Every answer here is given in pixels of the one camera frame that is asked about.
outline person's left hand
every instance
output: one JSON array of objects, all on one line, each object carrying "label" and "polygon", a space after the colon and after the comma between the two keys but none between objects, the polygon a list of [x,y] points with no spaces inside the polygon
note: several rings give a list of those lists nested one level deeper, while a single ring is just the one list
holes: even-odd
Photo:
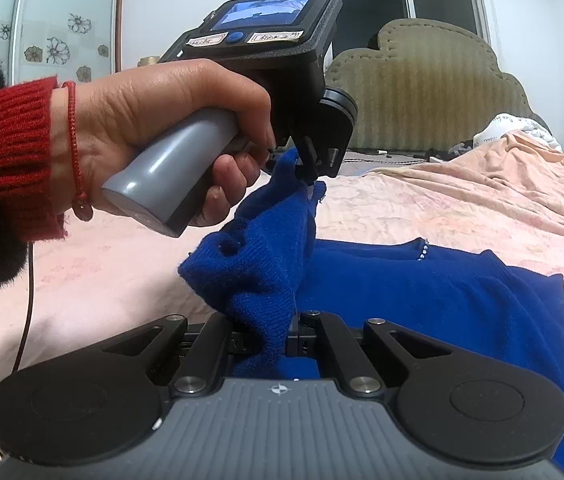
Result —
[{"label": "person's left hand", "polygon": [[[169,126],[204,107],[234,110],[239,126],[257,147],[250,153],[222,155],[213,165],[215,185],[206,195],[195,225],[216,224],[244,197],[274,147],[270,98],[244,76],[206,60],[182,60],[134,68],[76,87],[76,137],[89,201],[120,214],[102,196],[102,184]],[[75,195],[67,131],[68,89],[51,100],[52,197],[57,213]]]}]

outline power cord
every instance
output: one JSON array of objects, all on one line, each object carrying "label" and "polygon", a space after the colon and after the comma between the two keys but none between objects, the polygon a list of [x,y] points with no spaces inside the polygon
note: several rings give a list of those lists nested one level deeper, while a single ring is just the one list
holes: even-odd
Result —
[{"label": "power cord", "polygon": [[20,346],[18,347],[18,353],[15,355],[15,361],[13,362],[13,370],[11,373],[14,374],[20,368],[20,362],[22,361],[22,354],[24,354],[24,345],[27,343],[28,330],[31,327],[31,318],[33,317],[33,243],[28,244],[28,307],[27,307],[27,319],[24,322],[24,329],[22,330],[22,338],[20,339]]}]

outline display screen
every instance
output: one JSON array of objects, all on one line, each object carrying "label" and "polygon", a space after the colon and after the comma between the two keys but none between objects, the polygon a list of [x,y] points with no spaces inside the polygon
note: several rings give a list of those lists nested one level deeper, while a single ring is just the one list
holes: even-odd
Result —
[{"label": "display screen", "polygon": [[249,0],[235,4],[211,30],[290,25],[309,0]]}]

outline ribbed cuff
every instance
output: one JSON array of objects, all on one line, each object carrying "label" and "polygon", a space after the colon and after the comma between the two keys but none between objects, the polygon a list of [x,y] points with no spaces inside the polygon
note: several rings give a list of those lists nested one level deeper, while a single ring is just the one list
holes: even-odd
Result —
[{"label": "ribbed cuff", "polygon": [[21,240],[64,237],[51,201],[51,93],[57,77],[0,90],[0,204]]}]

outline blue button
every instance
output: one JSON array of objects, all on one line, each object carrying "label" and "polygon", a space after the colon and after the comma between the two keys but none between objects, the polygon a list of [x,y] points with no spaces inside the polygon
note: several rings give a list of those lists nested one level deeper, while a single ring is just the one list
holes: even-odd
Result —
[{"label": "blue button", "polygon": [[226,37],[224,43],[237,43],[243,37],[244,33],[241,30],[234,30]]}]

